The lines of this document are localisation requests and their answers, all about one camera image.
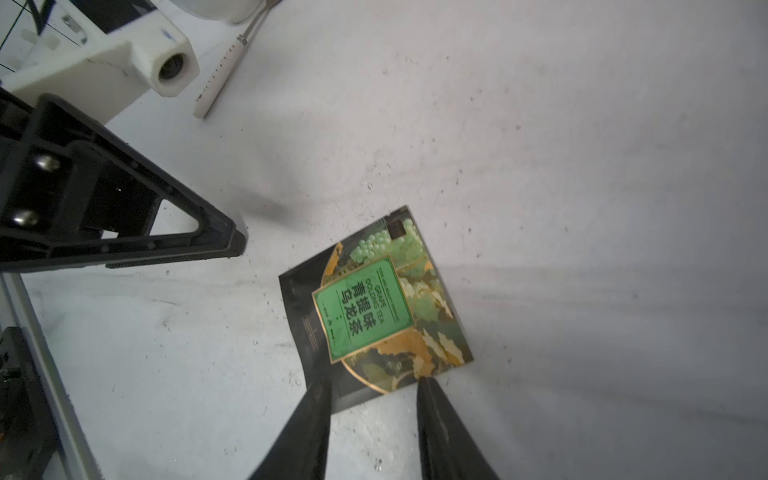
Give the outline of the green tea bag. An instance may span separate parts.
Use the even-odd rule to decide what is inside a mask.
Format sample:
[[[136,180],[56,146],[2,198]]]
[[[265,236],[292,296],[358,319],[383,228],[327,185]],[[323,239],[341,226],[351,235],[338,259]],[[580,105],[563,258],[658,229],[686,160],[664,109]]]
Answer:
[[[305,382],[344,411],[473,361],[457,309],[403,206],[279,277]]]

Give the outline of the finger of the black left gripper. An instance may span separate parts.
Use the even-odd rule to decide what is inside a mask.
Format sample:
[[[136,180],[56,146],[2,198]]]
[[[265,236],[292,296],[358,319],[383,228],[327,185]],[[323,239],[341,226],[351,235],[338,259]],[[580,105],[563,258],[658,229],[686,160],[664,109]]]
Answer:
[[[63,99],[1,95],[1,269],[232,258],[235,222]]]

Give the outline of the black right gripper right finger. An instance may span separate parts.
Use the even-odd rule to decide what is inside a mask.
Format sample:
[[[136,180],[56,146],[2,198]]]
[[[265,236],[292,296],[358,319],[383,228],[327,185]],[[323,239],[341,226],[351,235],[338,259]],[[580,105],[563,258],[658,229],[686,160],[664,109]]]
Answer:
[[[499,479],[433,377],[419,380],[417,421],[423,479]]]

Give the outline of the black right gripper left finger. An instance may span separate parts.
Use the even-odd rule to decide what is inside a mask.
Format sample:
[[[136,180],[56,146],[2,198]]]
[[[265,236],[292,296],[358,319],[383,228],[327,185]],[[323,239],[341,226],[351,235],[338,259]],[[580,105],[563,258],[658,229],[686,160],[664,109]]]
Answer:
[[[250,475],[251,480],[325,478],[331,391],[329,379],[308,387],[277,440]]]

